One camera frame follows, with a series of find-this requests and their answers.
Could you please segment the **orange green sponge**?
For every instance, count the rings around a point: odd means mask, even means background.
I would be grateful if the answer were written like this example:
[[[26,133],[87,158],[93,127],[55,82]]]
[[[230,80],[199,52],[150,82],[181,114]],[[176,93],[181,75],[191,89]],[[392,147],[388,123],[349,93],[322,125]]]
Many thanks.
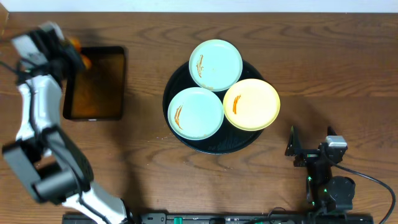
[[[92,66],[92,63],[91,63],[90,59],[86,55],[83,55],[81,53],[80,41],[78,39],[74,39],[74,38],[71,38],[68,41],[72,44],[72,46],[75,48],[75,50],[80,54],[80,57],[81,57],[81,59],[83,61],[83,64],[84,64],[85,68],[87,70],[90,69],[91,66]]]

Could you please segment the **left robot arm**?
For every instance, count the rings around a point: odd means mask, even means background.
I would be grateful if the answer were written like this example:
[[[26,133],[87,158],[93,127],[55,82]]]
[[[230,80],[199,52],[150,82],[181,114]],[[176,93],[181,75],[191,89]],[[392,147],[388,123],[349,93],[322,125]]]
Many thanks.
[[[60,127],[62,80],[90,66],[78,44],[52,22],[11,42],[20,55],[10,70],[22,96],[22,121],[2,156],[25,189],[38,203],[74,208],[95,223],[142,223],[94,181],[88,159]]]

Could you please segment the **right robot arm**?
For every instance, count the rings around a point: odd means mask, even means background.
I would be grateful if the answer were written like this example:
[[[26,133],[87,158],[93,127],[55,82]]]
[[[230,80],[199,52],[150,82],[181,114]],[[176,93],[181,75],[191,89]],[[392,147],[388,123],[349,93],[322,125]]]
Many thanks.
[[[320,213],[345,212],[353,208],[355,182],[334,176],[331,168],[343,160],[348,145],[343,136],[328,127],[327,136],[316,149],[301,146],[298,131],[292,127],[286,156],[293,156],[295,167],[307,169],[307,200]]]

